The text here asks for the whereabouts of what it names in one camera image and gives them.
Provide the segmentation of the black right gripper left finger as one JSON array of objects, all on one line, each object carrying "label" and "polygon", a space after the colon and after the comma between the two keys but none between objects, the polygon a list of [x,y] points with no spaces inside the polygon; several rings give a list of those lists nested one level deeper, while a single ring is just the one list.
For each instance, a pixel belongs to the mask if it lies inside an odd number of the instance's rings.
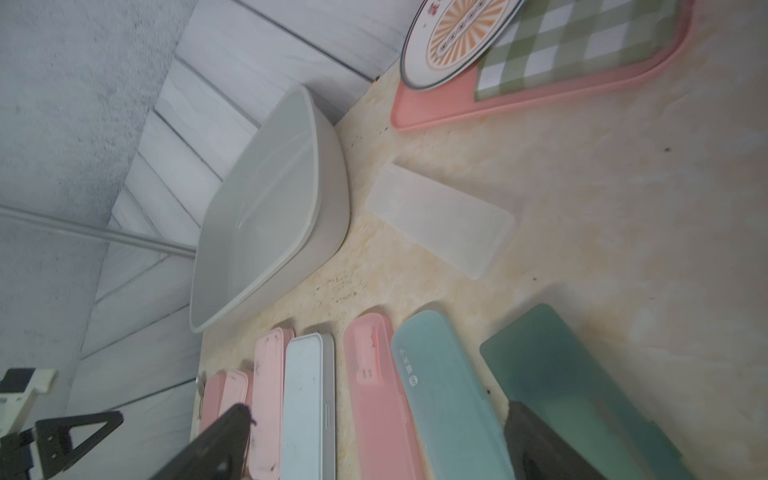
[{"label": "black right gripper left finger", "polygon": [[233,405],[151,479],[242,479],[251,424],[249,408]]}]

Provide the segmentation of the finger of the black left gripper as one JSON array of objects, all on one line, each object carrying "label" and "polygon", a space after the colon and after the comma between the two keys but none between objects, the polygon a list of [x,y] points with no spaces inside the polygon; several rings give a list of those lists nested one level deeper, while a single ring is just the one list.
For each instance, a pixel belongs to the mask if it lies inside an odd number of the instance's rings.
[{"label": "finger of the black left gripper", "polygon": [[119,411],[39,420],[34,425],[43,474],[69,470],[123,424]]}]

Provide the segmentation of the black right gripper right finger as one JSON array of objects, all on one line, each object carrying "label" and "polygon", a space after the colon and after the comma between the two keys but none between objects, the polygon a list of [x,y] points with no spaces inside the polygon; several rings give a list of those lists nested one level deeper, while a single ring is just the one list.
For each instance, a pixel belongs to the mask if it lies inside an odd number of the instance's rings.
[{"label": "black right gripper right finger", "polygon": [[516,479],[605,480],[604,475],[522,402],[509,402],[504,437]]}]

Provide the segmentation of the pale pink pencil case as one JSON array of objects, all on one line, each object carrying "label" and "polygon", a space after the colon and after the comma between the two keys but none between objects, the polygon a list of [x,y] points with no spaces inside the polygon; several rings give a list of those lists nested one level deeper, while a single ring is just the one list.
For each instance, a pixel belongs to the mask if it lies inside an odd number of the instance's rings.
[{"label": "pale pink pencil case", "polygon": [[286,349],[292,329],[275,328],[255,345],[252,378],[251,427],[247,456],[252,479],[280,478],[280,450]]}]

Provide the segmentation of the light blue pencil case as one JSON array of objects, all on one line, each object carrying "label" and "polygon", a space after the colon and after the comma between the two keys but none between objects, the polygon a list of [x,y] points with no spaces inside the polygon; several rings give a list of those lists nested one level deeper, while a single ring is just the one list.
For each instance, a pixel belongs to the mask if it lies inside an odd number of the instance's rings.
[{"label": "light blue pencil case", "polygon": [[280,478],[335,477],[334,340],[312,333],[292,339],[286,350]]}]

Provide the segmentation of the translucent pink pencil case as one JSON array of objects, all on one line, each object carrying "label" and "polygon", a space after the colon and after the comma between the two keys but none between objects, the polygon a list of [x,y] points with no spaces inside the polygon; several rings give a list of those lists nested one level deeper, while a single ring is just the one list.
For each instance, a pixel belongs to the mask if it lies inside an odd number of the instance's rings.
[{"label": "translucent pink pencil case", "polygon": [[363,479],[423,479],[410,407],[391,351],[388,317],[367,313],[343,334],[343,352]]}]

